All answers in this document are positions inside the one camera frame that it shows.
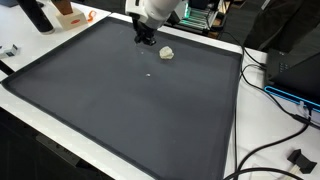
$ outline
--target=wire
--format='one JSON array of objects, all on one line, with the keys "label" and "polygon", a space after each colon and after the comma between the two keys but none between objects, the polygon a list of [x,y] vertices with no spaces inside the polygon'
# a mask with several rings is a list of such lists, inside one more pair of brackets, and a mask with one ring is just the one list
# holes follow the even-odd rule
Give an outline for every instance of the wire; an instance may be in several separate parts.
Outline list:
[{"label": "wire", "polygon": [[[247,65],[247,66],[242,70],[240,78],[243,77],[243,79],[246,81],[247,84],[249,84],[250,86],[252,86],[252,87],[254,87],[254,88],[256,88],[256,89],[261,90],[261,91],[264,92],[264,93],[266,93],[262,88],[259,88],[259,87],[255,86],[255,85],[251,84],[251,83],[247,80],[247,78],[246,78],[245,75],[244,75],[244,72],[245,72],[245,70],[246,70],[248,67],[258,67],[258,68],[261,68],[261,67],[259,67],[259,66],[257,66],[257,65],[253,65],[253,64]],[[273,101],[278,105],[278,107],[280,107],[280,109],[282,109],[286,114],[288,114],[288,115],[290,115],[291,117],[293,117],[294,119],[296,119],[295,116],[297,116],[297,115],[293,115],[293,114],[289,113],[288,111],[286,111],[286,110],[280,105],[280,103],[279,103],[272,95],[270,95],[269,93],[266,93],[266,94],[269,95],[269,96],[273,99]],[[311,117],[311,115],[312,115],[312,110],[309,109],[309,118],[308,118],[309,123],[303,122],[303,123],[306,124],[306,125],[305,125],[300,131],[298,131],[297,133],[295,133],[295,134],[293,134],[293,135],[291,135],[291,136],[288,136],[288,137],[286,137],[286,138],[284,138],[284,139],[281,139],[281,140],[279,140],[279,141],[276,141],[276,142],[273,142],[273,143],[266,144],[266,145],[264,145],[264,146],[258,147],[258,148],[256,148],[256,149],[254,149],[253,151],[251,151],[249,154],[247,154],[247,155],[242,159],[242,161],[240,162],[240,164],[239,164],[239,166],[238,166],[238,169],[237,169],[237,172],[241,171],[241,169],[242,169],[243,165],[245,164],[245,162],[246,162],[252,155],[254,155],[255,153],[257,153],[257,152],[259,152],[259,151],[261,151],[261,150],[263,150],[263,149],[266,149],[266,148],[269,148],[269,147],[272,147],[272,146],[281,144],[281,143],[283,143],[283,142],[286,142],[286,141],[288,141],[288,140],[291,140],[291,139],[293,139],[293,138],[301,135],[302,133],[304,133],[304,132],[308,129],[309,125],[311,125],[311,124],[310,124],[310,121],[311,121],[311,118],[310,118],[310,117]]]},{"label": "wire", "polygon": [[280,170],[280,169],[274,169],[274,168],[250,168],[250,169],[244,169],[244,170],[241,170],[241,171],[238,171],[238,172],[235,172],[229,176],[227,176],[226,178],[224,178],[223,180],[230,180],[230,179],[236,179],[238,178],[241,174],[245,174],[245,173],[250,173],[250,172],[257,172],[257,171],[267,171],[267,172],[275,172],[275,173],[279,173],[279,174],[283,174],[283,175],[286,175],[286,176],[290,176],[296,180],[303,180],[302,178],[294,175],[294,174],[291,174],[287,171],[283,171],[283,170]]},{"label": "wire", "polygon": [[[281,106],[281,104],[280,104],[271,94],[267,93],[267,92],[264,91],[262,88],[251,84],[251,83],[248,81],[248,79],[246,78],[246,76],[245,76],[245,74],[244,74],[245,70],[246,70],[248,67],[256,67],[256,68],[259,68],[259,69],[261,69],[261,70],[266,70],[266,65],[263,64],[263,63],[260,63],[260,62],[256,61],[256,60],[246,51],[245,47],[244,47],[243,45],[241,45],[241,43],[240,43],[236,38],[234,38],[234,36],[233,36],[232,34],[230,34],[230,33],[228,33],[228,32],[224,32],[224,33],[229,34],[229,35],[239,44],[239,46],[241,46],[241,49],[242,49],[241,61],[242,61],[242,62],[243,62],[243,59],[244,59],[244,55],[245,55],[245,53],[246,53],[246,54],[248,54],[248,56],[249,56],[254,62],[256,62],[256,63],[258,64],[258,65],[249,64],[249,65],[247,65],[245,68],[243,68],[243,69],[241,68],[241,69],[240,69],[241,74],[240,74],[240,77],[239,77],[239,81],[241,80],[241,78],[243,78],[244,81],[245,81],[248,85],[250,85],[250,86],[252,86],[252,87],[260,90],[261,92],[263,92],[263,93],[265,93],[265,94],[267,94],[267,95],[274,101],[274,103],[276,103],[276,105],[277,105],[284,113],[286,113],[287,115],[291,116],[292,118],[300,121],[301,123],[305,124],[305,126],[304,126],[299,132],[297,132],[297,133],[295,133],[295,134],[293,134],[293,135],[291,135],[291,136],[289,136],[289,137],[287,137],[287,138],[281,139],[281,140],[279,140],[279,141],[276,141],[276,142],[273,142],[273,143],[270,143],[270,144],[261,146],[261,147],[255,149],[255,150],[253,150],[252,152],[250,152],[250,153],[240,162],[239,167],[237,168],[237,171],[236,171],[234,174],[228,176],[225,180],[229,180],[229,179],[232,179],[232,178],[235,178],[235,180],[237,180],[237,179],[238,179],[238,176],[239,176],[240,174],[247,173],[247,172],[253,172],[253,171],[272,171],[272,172],[278,172],[278,173],[282,173],[282,174],[288,175],[288,174],[290,174],[290,173],[288,173],[288,172],[286,172],[286,171],[279,170],[279,169],[272,169],[272,168],[252,168],[252,169],[247,169],[247,170],[243,170],[243,171],[242,171],[241,168],[243,167],[244,163],[245,163],[253,154],[257,153],[258,151],[260,151],[260,150],[262,150],[262,149],[269,148],[269,147],[271,147],[271,146],[275,146],[275,145],[278,145],[278,144],[280,144],[280,143],[286,142],[286,141],[288,141],[288,140],[290,140],[290,139],[293,139],[293,138],[299,136],[300,134],[302,134],[303,132],[305,132],[305,131],[307,130],[307,128],[309,127],[309,125],[314,125],[314,124],[310,122],[310,121],[311,121],[311,118],[309,118],[308,120],[306,120],[304,117],[301,117],[301,116],[299,116],[299,115],[292,114],[292,113],[288,112],[287,110],[285,110],[285,109]],[[312,112],[312,109],[309,109],[309,114],[310,114],[309,116],[310,116],[310,117],[311,117],[311,112]],[[235,141],[235,147],[234,147],[234,149],[235,149],[235,163],[237,163],[237,161],[238,161],[238,160],[237,160],[237,147],[236,147],[236,146],[237,146],[237,144],[236,144],[236,141]]]},{"label": "wire", "polygon": [[225,31],[222,32],[222,33],[228,34],[234,41],[236,41],[237,44],[238,44],[239,46],[241,46],[242,49],[244,49],[244,52],[250,57],[251,60],[253,60],[255,63],[259,64],[259,65],[262,66],[262,67],[266,67],[266,64],[261,63],[261,62],[258,62],[255,58],[253,58],[253,57],[249,54],[249,52],[246,50],[246,48],[245,48],[231,33],[225,32]]},{"label": "wire", "polygon": [[[245,49],[243,46],[241,46],[242,49],[242,55],[241,55],[241,64],[243,64],[243,60],[244,60],[244,53],[245,53]],[[241,77],[243,76],[243,70],[242,67],[240,68],[240,77],[239,77],[239,82],[241,80]],[[235,112],[234,112],[234,163],[235,163],[235,172],[237,171],[237,167],[238,167],[238,147],[237,147],[237,102],[235,105]]]}]

